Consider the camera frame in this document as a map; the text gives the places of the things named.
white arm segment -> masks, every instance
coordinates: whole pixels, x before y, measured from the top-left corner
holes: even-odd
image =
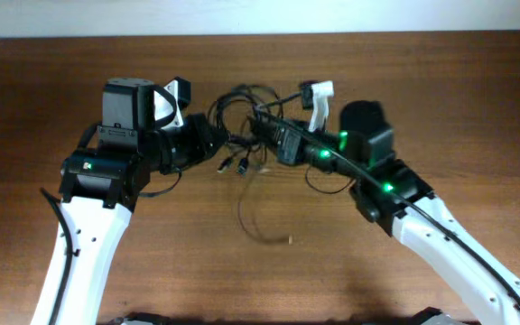
[[[482,256],[520,296],[520,278],[477,242],[451,215],[444,202],[423,198],[415,204]],[[483,325],[519,325],[520,311],[501,284],[473,257],[411,208],[395,218],[393,236],[422,257],[454,290]]]
[[[70,203],[61,203],[73,249],[79,252],[71,261],[70,278],[56,322],[58,325],[96,323],[112,257],[132,216],[132,212],[120,204],[116,204],[114,209],[102,206],[102,200],[80,197],[72,198]],[[32,325],[50,321],[66,259],[66,242],[62,233],[59,227]]]

green led light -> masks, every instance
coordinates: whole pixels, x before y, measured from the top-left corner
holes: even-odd
[[[339,142],[339,150],[340,150],[340,151],[343,151],[344,148],[347,147],[348,132],[347,132],[347,131],[340,131],[340,132],[339,132],[339,138],[340,138],[340,142]]]
[[[323,149],[320,150],[320,158],[329,158],[330,157],[330,151]]]
[[[385,192],[389,192],[394,189],[395,189],[395,187],[393,185],[391,185],[390,183],[385,183],[383,185],[383,191],[385,191]]]

background wall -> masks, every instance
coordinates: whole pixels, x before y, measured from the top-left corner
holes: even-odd
[[[520,0],[0,0],[0,37],[520,29]]]

green light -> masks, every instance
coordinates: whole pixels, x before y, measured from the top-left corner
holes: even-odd
[[[347,147],[348,132],[347,131],[340,131],[339,132],[339,137],[340,137],[339,150],[343,151],[344,148]]]
[[[395,189],[395,187],[393,185],[391,185],[390,183],[385,183],[383,185],[383,191],[385,191],[385,192],[389,192],[394,189]]]
[[[323,149],[320,150],[320,158],[329,158],[330,157],[330,151]]]

